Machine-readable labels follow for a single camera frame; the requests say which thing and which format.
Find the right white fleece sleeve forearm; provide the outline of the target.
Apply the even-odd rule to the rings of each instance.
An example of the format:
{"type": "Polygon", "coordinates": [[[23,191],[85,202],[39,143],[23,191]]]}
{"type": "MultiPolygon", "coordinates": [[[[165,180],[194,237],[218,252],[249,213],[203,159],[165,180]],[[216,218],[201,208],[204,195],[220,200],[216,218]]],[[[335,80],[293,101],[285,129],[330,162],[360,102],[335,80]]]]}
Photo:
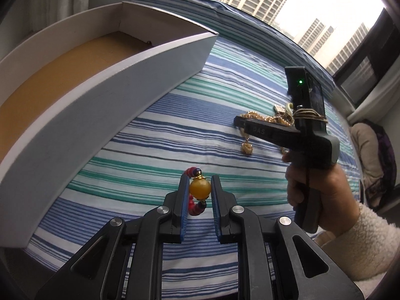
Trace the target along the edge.
{"type": "Polygon", "coordinates": [[[330,231],[314,241],[368,297],[388,271],[399,248],[399,228],[359,204],[356,224],[335,237],[330,231]]]}

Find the person's right hand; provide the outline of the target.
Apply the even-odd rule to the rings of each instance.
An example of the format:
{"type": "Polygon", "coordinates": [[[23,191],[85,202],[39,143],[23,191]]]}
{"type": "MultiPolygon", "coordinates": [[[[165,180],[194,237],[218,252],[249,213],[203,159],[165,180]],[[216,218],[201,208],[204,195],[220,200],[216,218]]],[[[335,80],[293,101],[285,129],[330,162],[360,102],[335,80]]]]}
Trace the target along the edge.
{"type": "Polygon", "coordinates": [[[306,174],[306,169],[292,164],[292,153],[282,156],[282,161],[289,166],[285,173],[287,180],[287,201],[297,207],[304,200],[298,184],[309,178],[309,186],[321,195],[322,209],[319,226],[338,237],[349,231],[360,215],[359,203],[354,199],[347,176],[339,164],[327,170],[313,169],[306,174]]]}

